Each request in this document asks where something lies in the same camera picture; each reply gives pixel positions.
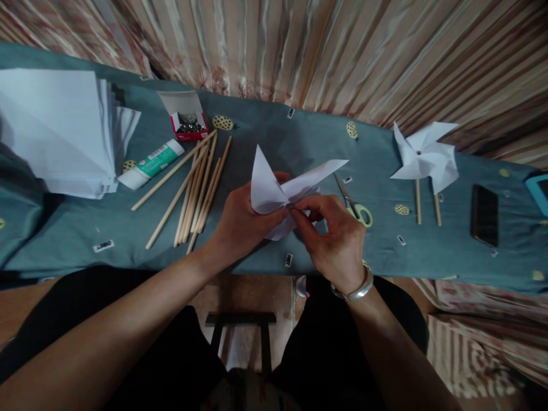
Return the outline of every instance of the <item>curtain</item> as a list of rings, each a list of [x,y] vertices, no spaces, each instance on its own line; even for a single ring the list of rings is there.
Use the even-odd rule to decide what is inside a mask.
[[[457,150],[548,169],[543,0],[0,5],[8,41],[143,75],[146,56],[169,80],[385,128],[398,121],[408,135],[434,120],[455,122],[444,142]]]
[[[152,75],[108,0],[0,0],[0,40]]]
[[[511,377],[510,368],[548,388],[548,296],[414,281],[445,312],[428,317],[428,359],[455,395],[510,394],[521,384]]]

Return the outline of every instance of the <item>smartphone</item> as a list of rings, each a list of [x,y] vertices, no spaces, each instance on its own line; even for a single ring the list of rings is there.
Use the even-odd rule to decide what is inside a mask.
[[[472,192],[472,237],[498,247],[498,195],[477,184]]]

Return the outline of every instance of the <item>fabric tag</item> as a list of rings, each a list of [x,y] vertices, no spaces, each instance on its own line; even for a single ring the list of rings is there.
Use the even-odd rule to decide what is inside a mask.
[[[104,243],[94,245],[93,246],[93,251],[95,253],[98,253],[98,252],[106,250],[107,248],[112,248],[112,247],[114,247],[114,241],[109,240],[109,241],[105,241]]]

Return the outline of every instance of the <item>scissors handle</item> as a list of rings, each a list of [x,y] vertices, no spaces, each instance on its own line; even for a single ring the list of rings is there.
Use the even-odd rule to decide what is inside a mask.
[[[369,210],[361,204],[353,203],[352,205],[354,206],[354,208],[356,209],[356,212],[358,213],[358,215],[355,216],[356,220],[358,220],[366,228],[371,227],[373,225],[373,216],[371,215]],[[348,207],[347,210],[350,214],[354,215],[354,212],[352,211],[352,207]],[[362,214],[361,214],[362,211],[367,216],[367,221],[365,221],[364,217],[362,216]]]

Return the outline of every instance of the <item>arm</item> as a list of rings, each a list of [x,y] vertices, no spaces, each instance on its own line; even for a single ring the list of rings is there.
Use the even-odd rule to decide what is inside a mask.
[[[305,209],[311,211],[309,218],[301,212]],[[337,196],[306,197],[291,214],[318,271],[346,295],[359,289],[366,275],[362,265],[365,227],[341,200]],[[329,232],[320,236],[311,222],[323,218]],[[388,409],[460,409],[375,287],[347,304]]]
[[[13,374],[0,386],[3,408],[101,407],[177,313],[286,217],[285,209],[257,215],[249,190],[247,184],[229,195],[207,244],[73,328]]]

